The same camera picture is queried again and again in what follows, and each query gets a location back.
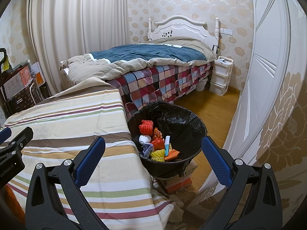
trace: blue blanket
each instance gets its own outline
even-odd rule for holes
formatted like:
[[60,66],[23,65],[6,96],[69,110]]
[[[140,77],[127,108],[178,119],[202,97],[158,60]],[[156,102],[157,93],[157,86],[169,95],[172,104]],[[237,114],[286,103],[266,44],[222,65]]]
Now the blue blanket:
[[152,58],[172,58],[183,62],[192,60],[207,60],[206,56],[189,47],[172,47],[166,45],[122,45],[113,47],[110,50],[91,52],[95,59],[108,59],[111,62],[118,60],[133,60],[142,58],[150,60]]

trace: black trash bag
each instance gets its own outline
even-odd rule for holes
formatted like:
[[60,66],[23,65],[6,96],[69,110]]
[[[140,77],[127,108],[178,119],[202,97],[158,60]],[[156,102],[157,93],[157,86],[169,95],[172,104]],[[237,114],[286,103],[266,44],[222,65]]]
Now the black trash bag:
[[[153,128],[161,131],[163,138],[170,136],[172,148],[180,151],[179,161],[158,162],[146,158],[139,143],[139,125],[142,120],[152,120]],[[149,173],[158,178],[181,177],[187,165],[201,151],[202,139],[207,129],[202,120],[190,110],[165,102],[150,102],[129,120],[128,128],[136,144],[142,164]]]

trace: curtain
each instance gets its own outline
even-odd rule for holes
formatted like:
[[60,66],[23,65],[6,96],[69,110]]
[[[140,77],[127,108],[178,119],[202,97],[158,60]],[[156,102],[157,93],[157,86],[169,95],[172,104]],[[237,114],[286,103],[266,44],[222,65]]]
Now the curtain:
[[65,89],[60,62],[129,44],[127,0],[27,0],[28,32],[51,94]]

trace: white plastic drawer unit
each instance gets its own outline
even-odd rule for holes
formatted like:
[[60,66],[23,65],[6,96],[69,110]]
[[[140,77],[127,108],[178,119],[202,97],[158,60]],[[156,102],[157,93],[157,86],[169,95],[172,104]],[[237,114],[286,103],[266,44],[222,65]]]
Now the white plastic drawer unit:
[[[219,59],[224,59],[226,62],[220,62]],[[222,56],[219,56],[218,60],[214,61],[213,71],[229,75],[232,72],[233,60]]]
[[228,89],[228,85],[219,85],[219,84],[210,82],[210,88],[209,88],[210,92],[223,96],[227,92],[227,89]]
[[213,71],[211,81],[219,85],[228,85],[230,81],[230,76],[231,73],[229,73],[228,75],[224,75],[222,73]]

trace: bed frame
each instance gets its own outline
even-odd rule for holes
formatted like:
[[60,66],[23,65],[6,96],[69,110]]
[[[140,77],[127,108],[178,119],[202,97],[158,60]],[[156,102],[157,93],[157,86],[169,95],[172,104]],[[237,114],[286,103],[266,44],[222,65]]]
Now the bed frame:
[[157,28],[154,32],[152,31],[152,21],[149,19],[148,39],[151,41],[170,36],[188,36],[201,40],[216,54],[219,45],[219,23],[219,19],[215,18],[214,36],[211,36],[204,28],[206,22],[194,21],[186,16],[174,15],[164,21],[156,22]]

